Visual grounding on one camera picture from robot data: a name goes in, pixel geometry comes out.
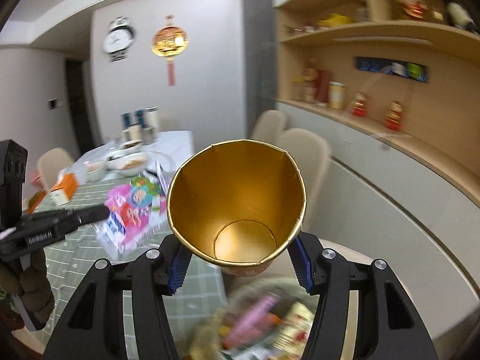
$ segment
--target doorway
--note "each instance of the doorway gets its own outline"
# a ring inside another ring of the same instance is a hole
[[[85,88],[83,87],[82,61],[65,61],[67,97],[73,130],[81,155],[95,149],[90,121],[88,119]]]

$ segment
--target cabinet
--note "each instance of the cabinet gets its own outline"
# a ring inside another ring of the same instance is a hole
[[[340,164],[332,163],[315,223],[310,230],[318,237],[385,259],[408,287],[433,339],[477,306],[475,291],[445,252],[400,209]]]
[[[326,138],[335,158],[311,232],[385,258],[433,338],[469,315],[479,303],[480,208],[431,169],[363,132],[291,105],[277,109],[290,128]]]

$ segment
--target plastic bag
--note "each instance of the plastic bag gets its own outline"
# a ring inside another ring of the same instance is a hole
[[[168,185],[173,175],[174,172],[164,174]],[[94,224],[94,228],[98,241],[113,260],[120,260],[165,229],[167,194],[156,179],[136,177],[112,188],[105,205],[110,216]]]

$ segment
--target orange box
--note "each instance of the orange box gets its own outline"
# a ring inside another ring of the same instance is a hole
[[[73,173],[66,174],[63,179],[56,183],[50,190],[50,196],[56,205],[61,206],[70,201],[78,188],[78,181]]]

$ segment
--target cup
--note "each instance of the cup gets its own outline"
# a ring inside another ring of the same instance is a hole
[[[185,162],[166,203],[170,227],[200,258],[231,275],[264,271],[297,237],[305,186],[290,155],[268,143],[216,143]]]
[[[121,132],[121,136],[125,142],[129,142],[132,140],[131,135],[130,135],[130,130],[126,128]]]
[[[158,121],[157,107],[147,108],[145,112],[145,119],[148,127],[152,127],[154,129],[154,133],[157,133],[160,131],[160,123]]]
[[[143,109],[139,109],[139,110],[135,111],[135,116],[137,117],[138,124],[141,126],[141,128],[147,127],[145,125],[145,120],[143,118]]]
[[[145,145],[151,145],[155,142],[155,130],[153,127],[147,127],[142,130],[142,140]]]
[[[142,140],[142,128],[138,123],[135,123],[128,127],[130,132],[130,140]]]
[[[128,128],[131,125],[130,112],[122,114],[123,128]]]

